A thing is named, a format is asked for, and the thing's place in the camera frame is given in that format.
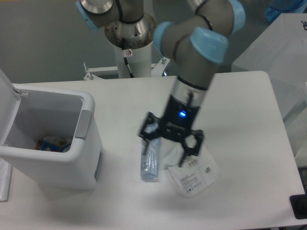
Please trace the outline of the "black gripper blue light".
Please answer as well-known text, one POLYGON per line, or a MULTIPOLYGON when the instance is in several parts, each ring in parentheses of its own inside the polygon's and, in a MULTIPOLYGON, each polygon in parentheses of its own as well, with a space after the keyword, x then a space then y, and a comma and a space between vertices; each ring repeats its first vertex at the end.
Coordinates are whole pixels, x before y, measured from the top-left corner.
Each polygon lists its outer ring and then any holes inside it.
POLYGON ((200 109, 199 106, 192 105, 193 99, 192 93, 188 94, 186 102, 170 95, 161 118, 158 118, 152 112, 147 113, 138 133, 138 137, 142 139, 144 144, 142 156, 146 155, 150 142, 159 137, 181 144, 183 153, 178 164, 179 167, 182 167, 186 157, 199 155, 204 140, 204 132, 191 129, 200 109), (186 141, 188 136, 193 137, 191 147, 186 141))

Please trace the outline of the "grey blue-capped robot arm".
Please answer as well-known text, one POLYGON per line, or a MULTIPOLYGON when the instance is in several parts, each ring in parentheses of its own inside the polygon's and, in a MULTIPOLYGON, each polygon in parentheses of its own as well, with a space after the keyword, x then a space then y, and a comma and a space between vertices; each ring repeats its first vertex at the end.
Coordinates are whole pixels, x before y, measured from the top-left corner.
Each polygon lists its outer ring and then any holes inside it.
POLYGON ((237 0, 190 0, 194 16, 182 23, 155 24, 145 14, 141 0, 78 0, 76 7, 91 29, 104 28, 109 42, 119 49, 118 72, 136 78, 143 58, 138 49, 154 44, 175 62, 179 74, 164 114, 148 113, 139 136, 145 143, 162 137, 180 143, 182 159, 197 156, 204 139, 192 125, 224 61, 227 37, 245 24, 245 10, 237 0))

